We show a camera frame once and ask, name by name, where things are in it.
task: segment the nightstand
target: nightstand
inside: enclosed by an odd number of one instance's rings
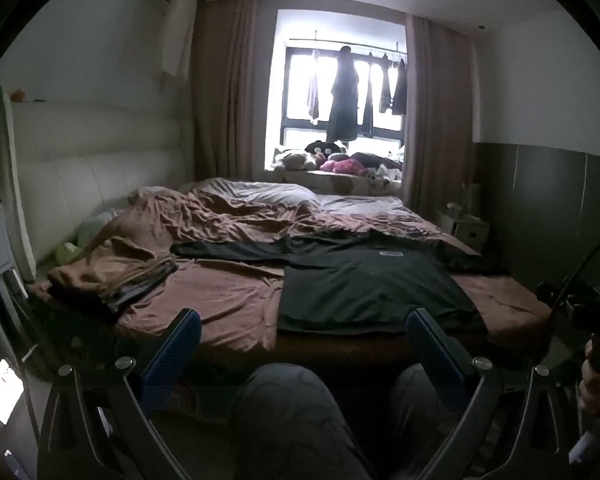
[[[474,251],[482,253],[484,243],[489,236],[489,224],[484,220],[471,215],[451,218],[447,213],[441,211],[438,213],[436,224],[445,233],[455,236]]]

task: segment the patterned pants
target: patterned pants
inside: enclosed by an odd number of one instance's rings
[[[388,403],[392,480],[417,476],[459,418],[440,403],[420,365],[400,374]],[[336,400],[313,372],[272,364],[247,380],[234,404],[237,480],[371,480]]]

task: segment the bed headboard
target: bed headboard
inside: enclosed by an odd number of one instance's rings
[[[187,180],[175,118],[90,104],[10,103],[5,95],[1,101],[8,139],[0,150],[8,149],[11,171],[2,172],[0,189],[12,189],[0,194],[10,202],[10,243],[27,280],[88,217],[126,206],[138,187]]]

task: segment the hand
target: hand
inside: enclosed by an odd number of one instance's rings
[[[585,347],[585,357],[587,360],[582,364],[578,408],[590,416],[600,418],[600,373],[597,373],[593,369],[590,362],[593,349],[593,341],[589,341]]]

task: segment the bed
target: bed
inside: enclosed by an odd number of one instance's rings
[[[401,366],[413,357],[402,335],[280,333],[276,319],[284,271],[271,266],[179,260],[174,274],[110,326],[52,298],[40,270],[53,248],[71,241],[90,215],[112,205],[125,206],[128,196],[142,187],[165,189],[152,190],[149,197],[176,197],[178,204],[183,200],[194,204],[190,207],[199,215],[194,222],[198,231],[189,233],[194,238],[224,241],[243,238],[248,232],[247,236],[271,240],[283,232],[278,217],[273,228],[246,222],[247,231],[240,230],[236,221],[267,211],[281,218],[299,215],[282,227],[292,235],[374,228],[396,236],[425,235],[455,250],[471,251],[393,197],[318,195],[294,184],[224,179],[187,184],[182,128],[176,120],[91,105],[11,104],[4,95],[0,95],[0,116],[3,155],[8,161],[4,165],[8,169],[0,175],[0,190],[14,256],[21,274],[34,282],[30,291],[38,317],[46,318],[50,330],[61,332],[74,350],[126,351],[116,346],[119,341],[141,346],[159,335],[183,306],[189,306],[203,319],[196,359],[223,368],[247,369],[279,361],[378,368]],[[488,328],[487,336],[466,336],[468,346],[488,344],[513,351],[533,347],[548,308],[528,290],[508,276],[455,275],[454,279]],[[184,296],[188,303],[175,299]],[[84,334],[87,327],[111,345],[91,340]]]

